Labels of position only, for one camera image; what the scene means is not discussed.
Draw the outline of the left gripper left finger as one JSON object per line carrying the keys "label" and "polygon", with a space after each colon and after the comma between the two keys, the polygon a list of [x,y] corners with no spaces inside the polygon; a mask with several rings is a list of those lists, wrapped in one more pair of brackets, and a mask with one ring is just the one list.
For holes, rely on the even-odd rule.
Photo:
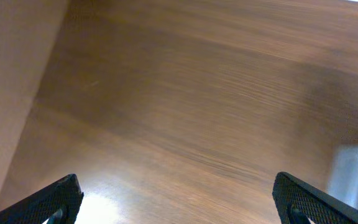
{"label": "left gripper left finger", "polygon": [[68,174],[0,211],[0,224],[74,223],[83,197],[76,174]]}

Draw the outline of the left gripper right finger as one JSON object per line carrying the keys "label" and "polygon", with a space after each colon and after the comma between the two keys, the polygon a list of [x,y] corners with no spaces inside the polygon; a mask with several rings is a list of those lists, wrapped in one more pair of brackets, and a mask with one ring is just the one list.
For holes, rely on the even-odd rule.
{"label": "left gripper right finger", "polygon": [[287,172],[275,177],[272,197],[282,224],[358,224],[358,210]]}

